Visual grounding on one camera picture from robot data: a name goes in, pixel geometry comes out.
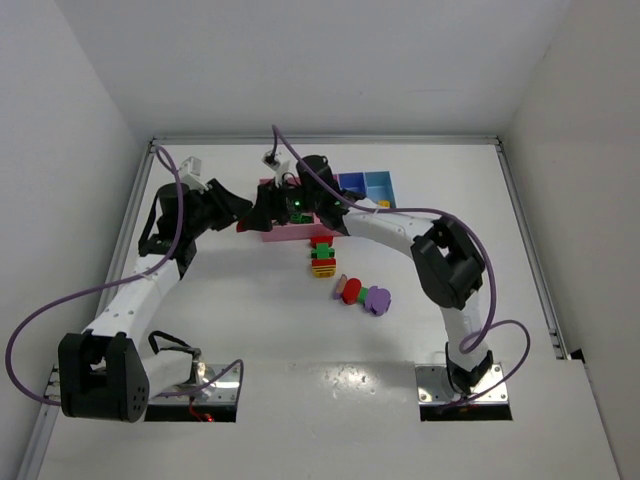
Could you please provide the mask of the red rounded lego brick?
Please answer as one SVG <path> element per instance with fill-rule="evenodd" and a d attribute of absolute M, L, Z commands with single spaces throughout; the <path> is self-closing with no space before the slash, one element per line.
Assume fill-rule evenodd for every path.
<path fill-rule="evenodd" d="M 347 305 L 353 305 L 358 302 L 360 291 L 362 289 L 362 283 L 357 278 L 349 278 L 341 293 L 343 302 Z"/>

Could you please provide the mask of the green lego connector brick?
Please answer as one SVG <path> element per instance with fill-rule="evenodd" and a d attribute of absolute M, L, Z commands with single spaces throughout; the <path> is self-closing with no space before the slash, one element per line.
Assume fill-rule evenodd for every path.
<path fill-rule="evenodd" d="M 366 287 L 362 287 L 357 296 L 357 302 L 365 305 L 367 303 L 369 297 L 370 289 Z"/>

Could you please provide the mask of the purple flower lego brick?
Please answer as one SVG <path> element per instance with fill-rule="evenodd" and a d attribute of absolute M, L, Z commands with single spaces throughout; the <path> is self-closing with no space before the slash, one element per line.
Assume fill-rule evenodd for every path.
<path fill-rule="evenodd" d="M 364 310 L 374 316 L 382 316 L 389 310 L 391 301 L 392 297 L 389 290 L 371 286 L 364 300 Z"/>

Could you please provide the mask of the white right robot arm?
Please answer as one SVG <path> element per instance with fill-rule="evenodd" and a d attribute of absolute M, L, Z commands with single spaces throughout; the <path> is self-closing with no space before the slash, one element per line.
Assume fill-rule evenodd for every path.
<path fill-rule="evenodd" d="M 422 290 L 442 312 L 447 333 L 446 367 L 455 391 L 468 396 L 490 370 L 493 356 L 484 341 L 463 342 L 482 329 L 477 293 L 487 262 L 459 222 L 398 213 L 383 203 L 388 196 L 367 174 L 356 182 L 333 174 L 326 157 L 309 155 L 291 172 L 273 153 L 263 162 L 274 173 L 257 188 L 253 208 L 239 231 L 269 232 L 291 223 L 296 214 L 314 215 L 343 236 L 372 240 L 413 260 Z"/>

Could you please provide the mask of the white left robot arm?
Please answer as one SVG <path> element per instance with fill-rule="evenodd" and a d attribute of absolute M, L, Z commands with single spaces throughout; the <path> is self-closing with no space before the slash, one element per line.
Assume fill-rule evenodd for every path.
<path fill-rule="evenodd" d="M 58 346 L 61 409 L 65 416 L 134 423 L 155 397 L 195 397 L 215 383 L 201 351 L 173 338 L 161 348 L 148 329 L 163 298 L 184 277 L 197 238 L 244 217 L 249 200 L 217 180 L 160 187 L 138 240 L 132 281 L 82 332 Z"/>

